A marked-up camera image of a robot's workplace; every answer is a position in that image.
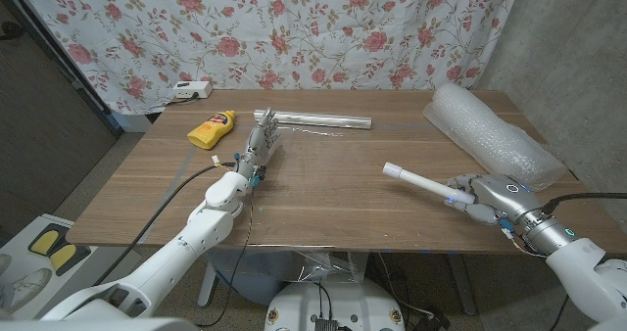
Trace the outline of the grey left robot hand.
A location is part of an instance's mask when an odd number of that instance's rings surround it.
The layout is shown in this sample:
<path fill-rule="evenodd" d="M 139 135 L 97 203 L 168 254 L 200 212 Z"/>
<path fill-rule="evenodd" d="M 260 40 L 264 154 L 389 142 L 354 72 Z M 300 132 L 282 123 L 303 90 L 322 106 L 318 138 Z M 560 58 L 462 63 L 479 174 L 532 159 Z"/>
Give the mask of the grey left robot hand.
<path fill-rule="evenodd" d="M 275 142 L 279 138 L 279 134 L 276 133 L 277 121 L 274 116 L 275 111 L 272 108 L 263 112 L 237 160 L 236 172 L 249 180 L 257 175 L 260 168 L 267 165 L 273 154 Z"/>

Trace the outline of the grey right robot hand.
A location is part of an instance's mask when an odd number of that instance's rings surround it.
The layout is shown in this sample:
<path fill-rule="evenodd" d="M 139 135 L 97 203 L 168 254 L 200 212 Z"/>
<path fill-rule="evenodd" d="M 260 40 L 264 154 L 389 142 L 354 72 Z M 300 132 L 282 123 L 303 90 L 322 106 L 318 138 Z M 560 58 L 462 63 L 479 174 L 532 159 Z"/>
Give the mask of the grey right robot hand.
<path fill-rule="evenodd" d="M 447 185 L 471 195 L 471 204 L 447 198 L 444 204 L 465 213 L 477 222 L 500 225 L 506 236 L 517 237 L 523 250 L 548 257 L 576 241 L 578 236 L 542 208 L 537 195 L 513 176 L 465 174 Z"/>

